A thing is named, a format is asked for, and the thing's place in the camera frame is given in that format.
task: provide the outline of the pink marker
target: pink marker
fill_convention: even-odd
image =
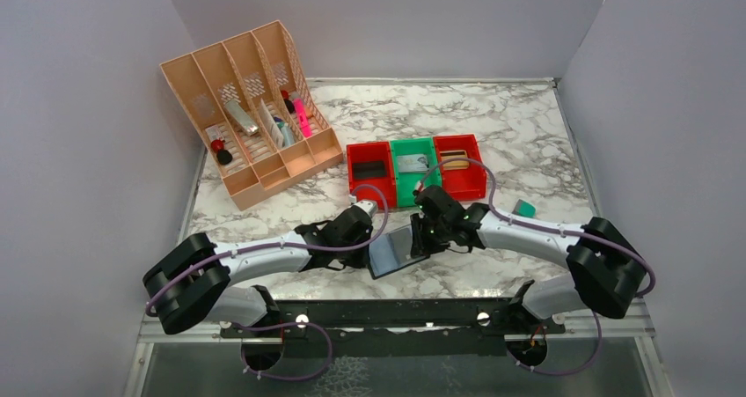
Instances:
[[[308,124],[308,117],[305,115],[305,108],[303,101],[296,99],[293,101],[293,106],[296,108],[296,114],[298,115],[298,124],[300,124],[301,131],[305,137],[311,137],[311,126]]]

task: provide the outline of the peach plastic organizer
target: peach plastic organizer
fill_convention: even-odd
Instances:
[[[293,39],[285,26],[268,25],[222,40],[161,64],[186,115],[210,150],[205,129],[217,126],[228,165],[216,165],[230,198],[240,210],[342,162],[342,148],[334,130],[311,100]],[[280,90],[297,92],[304,103],[311,135],[305,137],[295,114],[290,114]],[[249,134],[223,105],[235,99],[259,126]],[[278,148],[259,117],[264,101],[270,114],[282,118],[295,144]]]

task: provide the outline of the gray wall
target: gray wall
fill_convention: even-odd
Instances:
[[[169,0],[0,0],[0,393],[121,394],[198,147]]]
[[[746,0],[606,0],[560,83],[679,397],[743,395]]]
[[[310,77],[558,77],[603,0],[172,0],[202,47],[275,19]]]

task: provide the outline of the red and black object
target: red and black object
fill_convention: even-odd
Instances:
[[[219,162],[220,165],[228,165],[233,160],[233,155],[225,150],[225,142],[220,139],[215,139],[210,142],[210,149],[215,153],[217,162]]]

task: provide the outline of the marble countertop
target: marble countertop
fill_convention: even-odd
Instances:
[[[348,143],[473,133],[482,159],[498,179],[495,205],[512,210],[518,199],[537,218],[589,220],[588,197],[550,85],[319,85],[318,108]],[[254,207],[239,211],[212,158],[200,177],[189,232],[213,241],[242,242],[283,234],[299,224],[336,217],[349,205],[347,165],[334,166]],[[391,214],[386,231],[408,222],[412,210]],[[374,220],[377,228],[383,216]],[[516,292],[528,279],[563,270],[510,251],[445,252],[372,280],[367,269],[313,269],[245,282],[267,286],[274,298],[466,298]]]

